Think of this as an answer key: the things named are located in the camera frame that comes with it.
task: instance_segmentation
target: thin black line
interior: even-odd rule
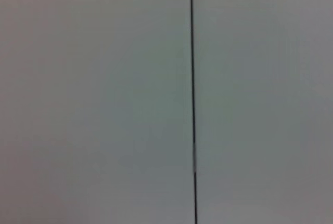
[[[196,142],[196,105],[195,105],[195,67],[194,67],[194,10],[193,0],[190,0],[191,25],[191,81],[192,81],[192,131],[193,131],[193,183],[194,183],[194,222],[198,224],[197,201],[197,142]]]

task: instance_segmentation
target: gray wall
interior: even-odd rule
[[[195,0],[199,223],[333,220],[332,0]]]
[[[0,8],[0,223],[193,223],[189,0]]]

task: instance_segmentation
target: black vertical line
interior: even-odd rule
[[[190,0],[191,31],[191,82],[192,82],[192,131],[193,131],[193,183],[194,183],[194,221],[198,224],[197,199],[197,142],[196,142],[196,104],[195,104],[195,67],[194,67],[194,4]]]

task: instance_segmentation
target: gray surface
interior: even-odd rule
[[[0,0],[0,223],[192,224],[189,0]]]
[[[195,0],[200,224],[333,220],[333,0]]]

